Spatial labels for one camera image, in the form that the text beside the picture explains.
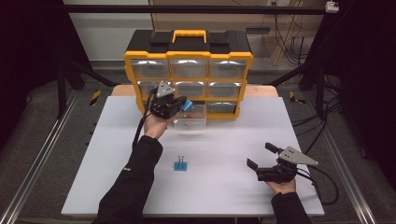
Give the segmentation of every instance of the white tabletop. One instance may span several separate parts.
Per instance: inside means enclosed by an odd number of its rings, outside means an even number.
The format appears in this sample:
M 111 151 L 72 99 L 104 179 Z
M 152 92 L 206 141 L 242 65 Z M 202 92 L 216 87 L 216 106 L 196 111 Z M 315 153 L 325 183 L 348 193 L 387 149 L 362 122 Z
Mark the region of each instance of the white tabletop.
M 135 97 L 110 96 L 68 194 L 63 215 L 95 217 L 98 205 L 131 154 L 141 118 Z M 203 134 L 177 134 L 172 125 L 161 137 L 163 155 L 146 203 L 146 217 L 262 217 L 273 214 L 273 192 L 246 165 L 276 165 L 264 148 L 300 150 L 282 98 L 245 97 L 235 120 L 208 120 Z M 183 155 L 186 172 L 174 171 Z M 297 192 L 306 213 L 324 215 L 311 183 L 299 176 Z

